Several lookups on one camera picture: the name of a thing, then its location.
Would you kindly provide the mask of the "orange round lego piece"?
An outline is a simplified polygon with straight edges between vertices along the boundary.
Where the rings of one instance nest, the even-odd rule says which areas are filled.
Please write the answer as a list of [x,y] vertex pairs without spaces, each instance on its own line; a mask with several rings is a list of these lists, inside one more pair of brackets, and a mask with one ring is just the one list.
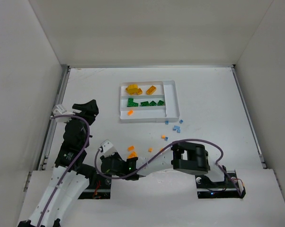
[[133,151],[128,157],[127,159],[131,159],[131,158],[136,158],[138,157],[137,153],[135,151]]

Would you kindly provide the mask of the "white divided sorting tray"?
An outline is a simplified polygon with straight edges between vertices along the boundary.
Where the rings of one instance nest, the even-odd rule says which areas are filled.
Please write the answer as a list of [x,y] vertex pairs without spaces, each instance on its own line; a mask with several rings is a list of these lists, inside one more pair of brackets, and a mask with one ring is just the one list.
[[[141,95],[129,95],[126,88],[130,84],[137,84],[142,90]],[[157,89],[152,95],[147,95],[146,91],[155,86]],[[127,107],[127,101],[133,98],[139,104],[138,107]],[[141,106],[140,102],[159,100],[165,102],[164,106]],[[133,110],[134,113],[128,116],[128,111]],[[180,117],[178,106],[178,96],[176,83],[173,80],[159,81],[143,81],[143,82],[124,82],[120,86],[120,120],[122,122],[177,122]]]

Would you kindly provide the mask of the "orange round figure piece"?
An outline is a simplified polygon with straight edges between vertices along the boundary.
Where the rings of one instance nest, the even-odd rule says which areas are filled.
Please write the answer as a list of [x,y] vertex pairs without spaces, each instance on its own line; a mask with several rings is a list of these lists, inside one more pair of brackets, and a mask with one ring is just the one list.
[[137,84],[130,84],[125,90],[129,95],[134,95],[135,93],[138,92],[138,89],[139,88]]

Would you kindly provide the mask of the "yellow square lego brick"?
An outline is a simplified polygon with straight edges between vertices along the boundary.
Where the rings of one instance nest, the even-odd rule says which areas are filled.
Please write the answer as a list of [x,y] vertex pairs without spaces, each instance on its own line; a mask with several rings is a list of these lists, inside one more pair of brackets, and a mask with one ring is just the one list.
[[143,91],[139,88],[136,92],[137,95],[141,95],[143,93]]

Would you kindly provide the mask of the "light blue lego pair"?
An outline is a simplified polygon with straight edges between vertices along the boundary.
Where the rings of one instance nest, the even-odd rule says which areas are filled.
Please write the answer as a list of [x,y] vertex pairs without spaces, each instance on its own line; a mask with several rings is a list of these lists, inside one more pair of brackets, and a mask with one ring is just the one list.
[[173,127],[173,130],[174,130],[174,131],[177,131],[177,130],[179,130],[179,129],[180,129],[180,127],[179,127],[179,126],[176,126],[176,125]]

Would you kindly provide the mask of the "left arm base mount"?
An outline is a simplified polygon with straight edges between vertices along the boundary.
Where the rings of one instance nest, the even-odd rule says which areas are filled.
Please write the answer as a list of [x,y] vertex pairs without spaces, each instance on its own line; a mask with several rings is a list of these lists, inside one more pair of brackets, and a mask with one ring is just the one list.
[[81,193],[79,200],[108,200],[111,197],[111,181],[94,173],[89,186]]

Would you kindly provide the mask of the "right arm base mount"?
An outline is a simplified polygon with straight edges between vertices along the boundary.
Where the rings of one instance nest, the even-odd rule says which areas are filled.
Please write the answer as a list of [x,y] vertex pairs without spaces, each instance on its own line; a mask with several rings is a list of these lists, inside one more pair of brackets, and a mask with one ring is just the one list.
[[227,171],[221,182],[212,182],[205,175],[196,176],[197,197],[199,199],[243,199],[246,189],[236,171]]

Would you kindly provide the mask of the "yellow long lego brick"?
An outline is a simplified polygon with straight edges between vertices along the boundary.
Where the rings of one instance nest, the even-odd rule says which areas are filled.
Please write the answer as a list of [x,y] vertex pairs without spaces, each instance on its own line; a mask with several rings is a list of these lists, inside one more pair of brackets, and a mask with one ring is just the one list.
[[147,91],[146,94],[147,95],[152,95],[155,91],[156,91],[156,87],[155,86],[151,86]]

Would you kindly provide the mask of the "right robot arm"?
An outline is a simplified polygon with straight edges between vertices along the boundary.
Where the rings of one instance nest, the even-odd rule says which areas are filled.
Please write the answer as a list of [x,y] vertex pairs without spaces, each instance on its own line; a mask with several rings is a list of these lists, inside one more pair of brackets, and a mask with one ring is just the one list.
[[137,181],[152,173],[173,169],[188,175],[205,175],[213,183],[223,182],[226,170],[219,165],[223,150],[202,139],[176,140],[149,159],[137,155],[124,161],[113,144],[106,140],[98,149],[94,165],[96,172],[110,180]]

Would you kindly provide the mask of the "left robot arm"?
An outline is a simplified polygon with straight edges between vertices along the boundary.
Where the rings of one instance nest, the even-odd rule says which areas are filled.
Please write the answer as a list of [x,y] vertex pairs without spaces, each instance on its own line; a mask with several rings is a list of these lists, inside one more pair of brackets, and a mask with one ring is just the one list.
[[84,164],[90,126],[99,113],[96,100],[74,104],[73,113],[62,105],[53,108],[52,118],[65,123],[63,142],[49,184],[32,215],[20,227],[60,227],[72,204],[96,179],[94,167]]

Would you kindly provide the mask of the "green long lego brick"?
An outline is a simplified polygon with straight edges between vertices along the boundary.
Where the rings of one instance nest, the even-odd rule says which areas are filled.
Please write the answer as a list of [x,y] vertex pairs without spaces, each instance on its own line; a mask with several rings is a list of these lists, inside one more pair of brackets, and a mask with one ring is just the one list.
[[144,102],[140,102],[141,106],[149,106],[149,102],[148,101],[144,101]]

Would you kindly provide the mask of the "orange small lego block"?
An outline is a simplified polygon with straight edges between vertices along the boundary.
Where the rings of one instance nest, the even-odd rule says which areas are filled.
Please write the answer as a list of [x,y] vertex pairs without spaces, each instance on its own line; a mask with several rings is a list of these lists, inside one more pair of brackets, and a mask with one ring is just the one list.
[[127,115],[128,115],[128,116],[131,116],[133,113],[134,113],[134,111],[133,111],[133,110],[130,110],[130,111],[128,111]]

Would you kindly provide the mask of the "green square lego brick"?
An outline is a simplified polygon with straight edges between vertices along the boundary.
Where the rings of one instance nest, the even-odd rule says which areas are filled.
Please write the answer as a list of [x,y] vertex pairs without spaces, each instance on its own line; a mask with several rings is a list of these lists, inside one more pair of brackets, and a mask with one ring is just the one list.
[[156,106],[157,105],[157,103],[155,102],[155,101],[151,101],[150,103],[149,103],[149,106]]

